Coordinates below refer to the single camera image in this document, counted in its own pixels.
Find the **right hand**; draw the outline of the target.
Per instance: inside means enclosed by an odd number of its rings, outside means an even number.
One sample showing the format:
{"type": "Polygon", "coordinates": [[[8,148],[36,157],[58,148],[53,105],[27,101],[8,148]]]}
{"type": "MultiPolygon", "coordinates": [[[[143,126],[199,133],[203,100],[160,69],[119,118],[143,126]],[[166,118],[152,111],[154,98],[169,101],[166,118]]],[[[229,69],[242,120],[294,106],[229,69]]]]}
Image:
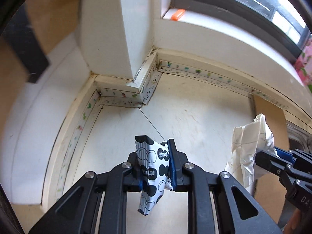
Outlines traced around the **right hand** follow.
{"type": "Polygon", "coordinates": [[[302,221],[302,213],[299,209],[295,209],[291,218],[284,227],[283,234],[294,234],[295,229],[299,226],[302,221]]]}

